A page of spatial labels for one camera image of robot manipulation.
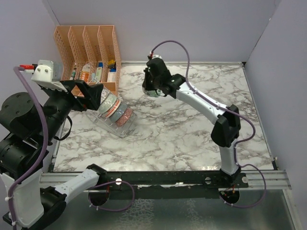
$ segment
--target cable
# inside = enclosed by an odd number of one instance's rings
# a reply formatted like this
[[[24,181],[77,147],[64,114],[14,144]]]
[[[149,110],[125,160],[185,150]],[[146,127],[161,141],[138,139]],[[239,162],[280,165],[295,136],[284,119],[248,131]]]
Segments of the cable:
[[[236,116],[242,118],[243,120],[245,120],[246,122],[248,122],[248,123],[251,125],[251,127],[252,127],[252,129],[253,129],[252,135],[251,135],[250,137],[246,138],[246,139],[238,140],[238,141],[235,142],[235,144],[234,144],[234,158],[235,158],[235,163],[236,163],[236,165],[238,165],[239,167],[245,168],[246,166],[252,166],[253,168],[255,168],[255,169],[260,173],[260,175],[261,175],[262,178],[263,178],[263,183],[264,183],[264,192],[263,192],[263,195],[262,195],[262,197],[260,198],[260,200],[259,200],[258,202],[256,202],[255,204],[253,204],[253,205],[248,205],[248,206],[236,206],[236,205],[233,205],[233,204],[229,204],[229,203],[227,203],[227,202],[224,202],[224,203],[226,203],[226,204],[228,204],[228,205],[230,205],[230,206],[232,206],[232,207],[237,207],[237,208],[248,208],[248,207],[254,207],[254,206],[258,205],[258,204],[265,198],[265,196],[266,196],[267,186],[266,186],[266,181],[265,181],[264,175],[263,175],[263,173],[260,171],[260,169],[258,169],[255,165],[252,165],[252,164],[245,164],[245,165],[241,166],[241,165],[238,163],[237,157],[236,157],[236,145],[237,145],[238,143],[242,143],[242,142],[251,140],[251,139],[256,135],[256,128],[255,128],[254,124],[253,124],[250,120],[248,120],[246,117],[242,116],[241,114],[238,114],[238,113],[236,113],[236,112],[233,112],[233,111],[231,111],[231,110],[229,110],[229,109],[227,109],[227,108],[220,107],[220,106],[218,106],[217,104],[213,103],[212,101],[210,101],[209,99],[207,99],[206,97],[204,97],[203,95],[201,95],[196,89],[194,89],[194,88],[191,86],[191,84],[190,84],[190,82],[189,82],[189,79],[188,79],[188,77],[189,77],[189,66],[190,66],[190,56],[189,56],[188,50],[187,50],[180,42],[175,41],[175,40],[166,40],[166,41],[160,42],[159,44],[157,44],[157,45],[151,50],[149,56],[152,57],[154,51],[155,51],[160,45],[162,45],[162,44],[164,44],[164,43],[168,43],[168,42],[172,42],[172,43],[176,43],[176,44],[180,45],[180,46],[184,49],[184,51],[186,52],[186,54],[187,54],[187,58],[188,58],[188,63],[187,63],[187,64],[188,64],[188,66],[187,66],[187,70],[186,70],[186,83],[187,83],[187,85],[189,86],[189,88],[190,88],[196,95],[198,95],[200,98],[204,99],[207,103],[209,103],[210,105],[214,106],[215,108],[221,109],[221,110],[226,111],[226,112],[229,112],[229,113],[231,113],[231,114],[234,114],[234,115],[236,115]]]
[[[129,184],[128,182],[126,181],[110,181],[110,182],[107,182],[107,183],[104,183],[104,184],[100,184],[100,185],[96,185],[94,187],[91,187],[90,189],[93,189],[93,188],[98,188],[98,187],[101,187],[101,186],[106,186],[106,185],[109,185],[109,184],[114,184],[114,183],[124,183],[124,184],[127,184],[131,190],[132,190],[132,200],[131,202],[124,208],[120,208],[120,209],[109,209],[109,208],[105,208],[105,207],[100,207],[100,206],[94,206],[92,204],[92,201],[91,201],[91,198],[89,197],[88,198],[88,201],[91,203],[90,207],[95,207],[97,210],[100,209],[100,210],[104,210],[104,211],[109,211],[109,212],[122,212],[122,211],[125,211],[127,210],[128,208],[130,208],[134,202],[134,199],[135,199],[135,193],[134,193],[134,189],[132,187],[131,184]]]
[[[37,109],[41,124],[42,124],[42,128],[43,128],[43,136],[44,136],[44,140],[43,140],[43,146],[42,146],[42,150],[37,158],[37,160],[35,161],[35,163],[31,166],[31,168],[29,168],[28,171],[26,171],[21,177],[19,177],[9,188],[8,190],[8,203],[9,203],[9,210],[12,216],[12,225],[13,225],[13,229],[17,230],[16,227],[16,213],[15,213],[15,209],[14,209],[14,201],[13,201],[13,193],[14,190],[16,188],[16,186],[18,184],[20,184],[25,178],[27,178],[37,167],[38,165],[41,163],[41,161],[44,159],[45,156],[45,152],[47,150],[47,146],[48,146],[48,126],[47,126],[47,122],[46,122],[46,118],[43,112],[43,109],[37,99],[37,97],[35,96],[33,90],[31,89],[31,87],[29,86],[29,84],[27,83],[26,79],[24,78],[24,76],[22,75],[22,73],[20,71],[24,71],[24,68],[22,67],[14,67],[14,72],[16,73],[17,77],[19,78],[19,80],[21,81],[21,83],[24,85],[25,89],[28,91],[31,99],[33,100],[33,103]]]

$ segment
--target white marble surface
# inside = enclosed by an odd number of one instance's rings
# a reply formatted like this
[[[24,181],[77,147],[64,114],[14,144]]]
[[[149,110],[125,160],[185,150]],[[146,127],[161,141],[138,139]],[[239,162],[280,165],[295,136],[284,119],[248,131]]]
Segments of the white marble surface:
[[[135,129],[118,138],[88,118],[72,112],[71,135],[61,142],[55,172],[83,171],[95,163],[109,171],[216,170],[218,147],[212,142],[213,125],[187,104],[172,97],[150,98],[142,92],[145,65],[123,66],[119,95],[137,114]],[[186,66],[168,66],[184,76]],[[254,104],[241,66],[191,66],[190,81],[210,97],[235,104],[256,126],[256,136],[238,145],[241,164],[273,169]],[[240,138],[252,129],[241,121]]]

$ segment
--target white wall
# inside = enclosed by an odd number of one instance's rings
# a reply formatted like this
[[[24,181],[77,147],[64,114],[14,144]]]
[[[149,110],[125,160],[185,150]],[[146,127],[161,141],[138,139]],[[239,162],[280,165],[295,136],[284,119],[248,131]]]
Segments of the white wall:
[[[247,61],[280,0],[48,0],[62,25],[114,24],[122,60],[146,60],[182,42],[193,61]],[[186,61],[177,45],[157,50]]]
[[[37,63],[39,59],[59,61],[59,54],[53,41],[55,25],[41,0],[3,0],[0,7],[0,104],[16,92],[24,92],[23,85],[13,72],[19,64]],[[41,102],[47,99],[40,88],[31,83]],[[0,125],[0,139],[8,131]],[[11,230],[2,221],[8,211],[4,201],[5,189],[0,181],[0,229]]]
[[[307,229],[307,1],[282,0],[246,73],[272,154]]]

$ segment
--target washi tape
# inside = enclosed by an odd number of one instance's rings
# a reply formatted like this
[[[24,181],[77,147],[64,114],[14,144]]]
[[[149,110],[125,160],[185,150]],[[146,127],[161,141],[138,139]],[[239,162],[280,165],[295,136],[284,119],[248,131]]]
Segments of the washi tape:
[[[109,93],[110,93],[110,90],[108,90],[107,88],[103,88],[103,90],[101,92],[101,97],[100,97],[100,104],[105,101],[105,99],[109,95]]]
[[[120,119],[121,116],[125,113],[127,109],[127,105],[125,103],[121,103],[118,107],[118,109],[110,116],[110,120],[112,122],[116,122],[118,119]]]
[[[115,124],[118,127],[123,126],[131,117],[132,115],[132,109],[127,108],[126,111],[124,112],[123,116],[120,117],[120,119],[117,120],[117,122],[115,122]]]
[[[108,111],[106,111],[102,116],[105,117],[105,118],[110,117],[118,109],[120,103],[121,103],[121,101],[119,99],[117,99],[116,102],[114,103],[114,105]]]
[[[100,104],[98,111],[101,114],[104,114],[106,111],[108,111],[114,105],[116,100],[117,100],[117,97],[114,94],[109,93],[109,95],[106,97],[106,99]]]

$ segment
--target purple cable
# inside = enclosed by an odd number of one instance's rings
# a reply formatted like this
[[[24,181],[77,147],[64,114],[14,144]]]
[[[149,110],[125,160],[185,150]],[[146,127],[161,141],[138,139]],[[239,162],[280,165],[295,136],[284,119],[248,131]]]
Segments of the purple cable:
[[[10,210],[10,213],[12,215],[12,223],[14,223],[16,221],[16,213],[15,213],[14,201],[13,201],[14,189],[16,188],[16,186],[18,184],[20,184],[25,178],[27,178],[37,168],[37,166],[40,164],[40,162],[42,162],[42,160],[44,159],[45,152],[47,150],[47,146],[48,146],[48,126],[47,126],[47,122],[46,122],[46,118],[45,118],[43,109],[42,109],[42,107],[41,107],[37,97],[35,96],[33,90],[31,89],[31,87],[29,86],[29,84],[27,83],[26,79],[24,78],[24,76],[22,75],[22,73],[20,71],[24,71],[24,68],[18,67],[18,66],[14,67],[14,72],[18,76],[18,78],[21,81],[21,83],[24,85],[25,89],[28,91],[28,93],[29,93],[31,99],[33,100],[33,103],[34,103],[34,105],[35,105],[35,107],[37,109],[40,121],[42,123],[44,140],[43,140],[42,150],[41,150],[37,160],[35,161],[35,163],[32,165],[31,168],[29,168],[28,171],[26,171],[21,177],[19,177],[11,185],[11,187],[8,190],[8,197],[12,197],[8,201],[8,203],[9,203],[9,210]]]
[[[122,211],[125,211],[127,210],[128,208],[130,208],[134,202],[134,197],[135,197],[135,193],[134,193],[134,189],[132,187],[131,184],[129,184],[128,182],[126,181],[110,181],[110,182],[107,182],[107,183],[104,183],[104,184],[100,184],[100,185],[96,185],[94,187],[91,187],[90,189],[93,189],[93,188],[98,188],[98,187],[101,187],[101,186],[106,186],[106,185],[109,185],[109,184],[114,184],[114,183],[124,183],[124,184],[127,184],[131,189],[132,189],[132,200],[131,202],[124,208],[120,208],[120,209],[109,209],[109,208],[104,208],[104,207],[99,207],[99,206],[94,206],[92,204],[92,201],[89,197],[88,201],[91,203],[91,205],[95,208],[98,208],[98,209],[101,209],[101,210],[104,210],[104,211],[109,211],[109,212],[122,212]]]
[[[190,84],[190,82],[189,82],[189,80],[188,80],[188,77],[189,77],[189,66],[190,66],[190,56],[189,56],[188,50],[187,50],[180,42],[175,41],[175,40],[166,40],[166,41],[160,42],[159,44],[157,44],[157,45],[151,50],[150,55],[152,55],[152,54],[154,53],[154,51],[155,51],[160,45],[162,45],[162,44],[164,44],[164,43],[168,43],[168,42],[172,42],[172,43],[176,43],[176,44],[180,45],[180,46],[184,49],[184,51],[186,52],[186,54],[187,54],[187,58],[188,58],[188,63],[187,63],[187,64],[188,64],[188,66],[187,66],[187,70],[186,70],[186,83],[187,83],[187,85],[189,86],[189,88],[193,91],[193,93],[195,93],[195,94],[198,95],[200,98],[204,99],[206,102],[208,102],[210,105],[216,107],[217,109],[221,109],[221,110],[223,110],[223,111],[226,111],[226,112],[229,112],[229,113],[231,113],[231,114],[234,114],[234,115],[236,115],[236,116],[242,118],[243,120],[247,121],[247,122],[251,125],[251,127],[252,127],[252,129],[253,129],[252,135],[251,135],[250,137],[246,138],[246,139],[238,140],[237,142],[235,142],[235,144],[234,144],[234,158],[235,158],[235,163],[236,163],[239,167],[245,168],[246,166],[252,166],[253,168],[255,168],[255,169],[260,173],[261,177],[263,178],[264,192],[263,192],[263,195],[262,195],[262,197],[260,198],[260,200],[257,201],[256,203],[252,204],[252,205],[237,206],[237,205],[233,205],[233,204],[230,204],[230,203],[227,203],[227,202],[225,202],[225,203],[228,204],[228,205],[230,205],[230,206],[232,206],[232,207],[237,207],[237,208],[249,208],[249,207],[254,207],[254,206],[258,205],[258,204],[265,198],[266,192],[267,192],[267,185],[266,185],[266,181],[265,181],[264,175],[263,175],[263,173],[260,171],[260,169],[258,169],[255,165],[252,165],[252,164],[245,164],[245,165],[242,165],[242,166],[241,166],[241,165],[238,163],[237,157],[236,157],[236,145],[237,145],[238,143],[241,143],[241,142],[245,142],[245,141],[251,140],[251,139],[255,136],[255,134],[256,134],[256,128],[255,128],[254,124],[253,124],[250,120],[248,120],[246,117],[244,117],[244,116],[242,116],[242,115],[240,115],[240,114],[238,114],[238,113],[236,113],[236,112],[233,112],[233,111],[231,111],[231,110],[229,110],[229,109],[226,109],[226,108],[223,108],[223,107],[219,107],[217,104],[213,103],[212,101],[210,101],[209,99],[207,99],[206,97],[204,97],[203,95],[201,95],[200,93],[198,93],[197,90],[195,90],[195,89],[191,86],[191,84]]]

